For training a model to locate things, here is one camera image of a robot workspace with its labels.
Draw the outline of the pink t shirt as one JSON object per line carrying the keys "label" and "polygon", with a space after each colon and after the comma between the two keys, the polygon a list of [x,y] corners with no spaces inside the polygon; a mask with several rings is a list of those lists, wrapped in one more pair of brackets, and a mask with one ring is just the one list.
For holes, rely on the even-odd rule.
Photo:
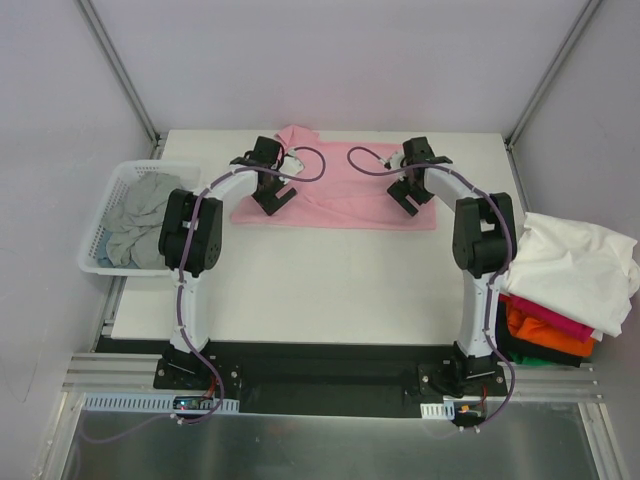
{"label": "pink t shirt", "polygon": [[232,223],[395,231],[436,228],[433,200],[412,216],[387,193],[393,176],[364,175],[349,165],[347,152],[354,142],[324,141],[317,132],[296,125],[280,130],[275,138],[286,150],[306,146],[321,152],[326,159],[325,174],[313,183],[293,183],[296,196],[271,216],[254,199],[242,200],[231,214]]}

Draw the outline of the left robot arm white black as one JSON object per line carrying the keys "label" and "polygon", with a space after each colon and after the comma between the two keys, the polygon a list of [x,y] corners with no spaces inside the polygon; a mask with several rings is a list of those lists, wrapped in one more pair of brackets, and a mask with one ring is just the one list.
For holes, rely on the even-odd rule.
{"label": "left robot arm white black", "polygon": [[222,252],[223,214],[251,198],[273,215],[296,195],[287,183],[304,170],[296,150],[260,136],[200,192],[175,189],[168,198],[158,249],[176,287],[170,346],[158,363],[154,387],[205,391],[211,399],[220,376],[205,358],[210,341],[207,273]]}

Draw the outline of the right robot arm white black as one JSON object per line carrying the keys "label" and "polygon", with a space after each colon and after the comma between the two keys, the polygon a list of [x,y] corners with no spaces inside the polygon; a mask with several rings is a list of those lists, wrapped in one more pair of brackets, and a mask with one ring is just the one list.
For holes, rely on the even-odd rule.
{"label": "right robot arm white black", "polygon": [[488,194],[464,178],[425,137],[402,144],[385,167],[399,174],[387,193],[410,216],[434,198],[454,214],[452,253],[463,274],[463,314],[448,362],[429,375],[430,387],[461,398],[499,375],[495,324],[499,290],[516,255],[509,194]]}

